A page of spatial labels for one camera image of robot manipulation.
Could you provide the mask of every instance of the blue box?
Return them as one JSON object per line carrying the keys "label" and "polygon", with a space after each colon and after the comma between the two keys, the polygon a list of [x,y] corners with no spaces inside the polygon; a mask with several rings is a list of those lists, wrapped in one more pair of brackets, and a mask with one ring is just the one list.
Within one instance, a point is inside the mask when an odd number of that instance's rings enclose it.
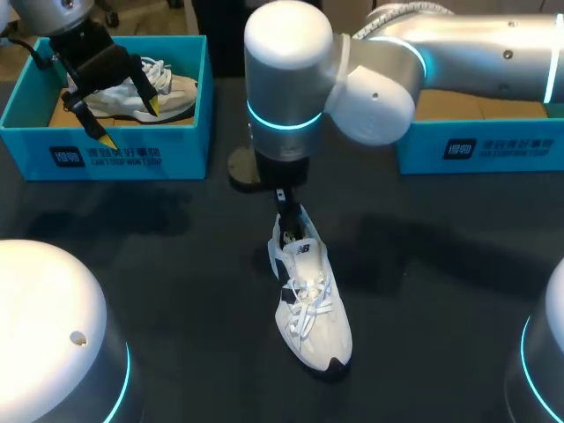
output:
{"label": "blue box", "polygon": [[[194,124],[107,127],[119,152],[89,138],[82,128],[49,128],[66,86],[66,72],[60,63],[41,71],[29,58],[0,120],[0,136],[27,181],[205,178],[213,103],[206,38],[136,36],[114,40],[131,54],[164,60],[174,74],[197,79]],[[52,55],[48,39],[39,39],[34,48],[44,57]]]}
{"label": "blue box", "polygon": [[[476,99],[478,104],[490,101]],[[537,104],[537,108],[543,110],[542,105]],[[551,113],[550,107],[545,109],[547,112],[543,110],[542,114],[546,117],[539,118],[487,119],[484,113],[484,120],[414,122],[396,144],[400,172],[562,171],[564,119],[560,118],[562,114]]]}

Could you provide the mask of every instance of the white sneaker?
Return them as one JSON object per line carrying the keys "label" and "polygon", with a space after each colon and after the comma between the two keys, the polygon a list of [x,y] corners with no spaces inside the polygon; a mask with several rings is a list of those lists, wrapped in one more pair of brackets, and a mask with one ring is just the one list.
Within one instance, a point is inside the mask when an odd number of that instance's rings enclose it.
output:
{"label": "white sneaker", "polygon": [[278,329],[305,365],[339,372],[351,358],[353,338],[327,248],[301,207],[304,238],[282,249],[279,220],[280,215],[268,242],[272,270],[285,284],[276,310]]}
{"label": "white sneaker", "polygon": [[[141,123],[172,122],[194,114],[197,99],[197,82],[192,78],[173,75],[162,60],[142,57],[143,72],[159,93],[159,116],[151,115],[130,78],[119,86],[90,94],[86,105],[96,117],[134,119]],[[75,84],[67,77],[69,87]]]}

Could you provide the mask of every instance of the shoelace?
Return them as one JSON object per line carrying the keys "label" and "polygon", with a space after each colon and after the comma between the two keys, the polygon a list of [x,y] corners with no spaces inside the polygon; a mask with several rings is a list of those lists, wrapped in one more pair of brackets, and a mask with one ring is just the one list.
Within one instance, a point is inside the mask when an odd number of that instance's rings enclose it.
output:
{"label": "shoelace", "polygon": [[329,313],[333,309],[333,300],[330,293],[330,280],[319,278],[318,280],[299,280],[290,278],[287,283],[292,289],[296,302],[290,306],[293,316],[288,322],[292,333],[298,335],[299,348],[302,339],[306,338],[314,327],[315,318],[318,315]]}
{"label": "shoelace", "polygon": [[141,62],[143,63],[143,72],[151,85],[160,93],[170,93],[170,83],[173,77],[170,66],[165,65],[162,60],[154,60],[150,57],[141,57]]}

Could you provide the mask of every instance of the robotic arm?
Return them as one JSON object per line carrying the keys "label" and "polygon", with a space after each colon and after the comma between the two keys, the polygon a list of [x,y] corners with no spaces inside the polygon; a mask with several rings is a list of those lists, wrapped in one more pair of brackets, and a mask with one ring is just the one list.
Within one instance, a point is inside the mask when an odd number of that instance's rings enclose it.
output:
{"label": "robotic arm", "polygon": [[[73,112],[88,136],[116,148],[104,128],[83,102],[84,97],[131,78],[147,111],[159,113],[157,91],[143,73],[141,58],[117,46],[104,26],[89,18],[93,0],[11,0],[11,5],[39,36],[49,37],[55,57],[69,72],[76,89],[63,94],[65,108]],[[8,18],[7,0],[0,0],[0,27]],[[35,55],[40,69],[51,64]]]}
{"label": "robotic arm", "polygon": [[255,150],[293,162],[318,144],[330,115],[365,145],[397,141],[424,88],[497,99],[564,101],[562,15],[457,16],[427,2],[374,10],[353,37],[316,8],[266,4],[246,32]]}

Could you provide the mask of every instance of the black table surface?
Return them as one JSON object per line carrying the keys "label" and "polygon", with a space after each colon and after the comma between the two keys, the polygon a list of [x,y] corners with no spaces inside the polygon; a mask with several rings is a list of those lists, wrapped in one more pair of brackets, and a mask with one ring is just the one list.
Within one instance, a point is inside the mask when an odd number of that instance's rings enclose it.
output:
{"label": "black table surface", "polygon": [[351,372],[327,383],[274,321],[272,197],[227,180],[246,134],[243,82],[225,79],[202,182],[25,183],[0,147],[1,236],[91,269],[141,368],[146,423],[503,421],[505,364],[564,257],[564,174],[402,177],[392,148],[328,124],[299,192],[352,328]]}

